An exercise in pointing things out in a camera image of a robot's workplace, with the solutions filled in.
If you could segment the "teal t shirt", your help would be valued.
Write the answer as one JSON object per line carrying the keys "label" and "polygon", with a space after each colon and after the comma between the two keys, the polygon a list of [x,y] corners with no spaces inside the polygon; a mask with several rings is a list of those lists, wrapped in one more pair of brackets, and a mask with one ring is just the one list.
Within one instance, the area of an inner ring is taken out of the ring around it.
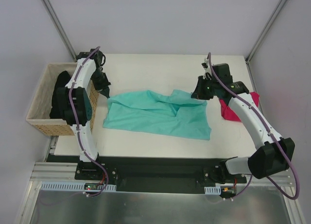
{"label": "teal t shirt", "polygon": [[210,140],[207,102],[182,90],[171,95],[151,90],[122,93],[109,98],[107,107],[103,121],[107,129]]}

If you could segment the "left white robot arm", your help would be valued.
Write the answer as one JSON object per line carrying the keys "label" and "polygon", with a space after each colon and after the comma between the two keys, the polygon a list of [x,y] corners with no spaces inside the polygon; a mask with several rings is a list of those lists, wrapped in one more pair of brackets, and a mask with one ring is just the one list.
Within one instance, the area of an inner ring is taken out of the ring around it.
{"label": "left white robot arm", "polygon": [[89,82],[92,82],[98,93],[110,97],[111,83],[103,72],[106,56],[98,46],[88,52],[80,52],[76,59],[77,67],[72,78],[56,90],[61,118],[73,131],[80,150],[75,179],[107,179],[91,132],[93,108],[86,91]]}

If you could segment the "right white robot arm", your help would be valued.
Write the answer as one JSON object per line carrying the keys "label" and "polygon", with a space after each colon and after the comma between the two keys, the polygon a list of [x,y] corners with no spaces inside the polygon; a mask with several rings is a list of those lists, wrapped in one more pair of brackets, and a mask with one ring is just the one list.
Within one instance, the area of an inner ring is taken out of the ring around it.
{"label": "right white robot arm", "polygon": [[212,73],[199,76],[191,97],[219,98],[238,116],[255,145],[251,156],[228,158],[220,163],[219,178],[223,182],[232,181],[237,174],[262,179],[289,169],[295,148],[293,140],[284,138],[268,123],[245,84],[233,81],[228,64],[214,65]]}

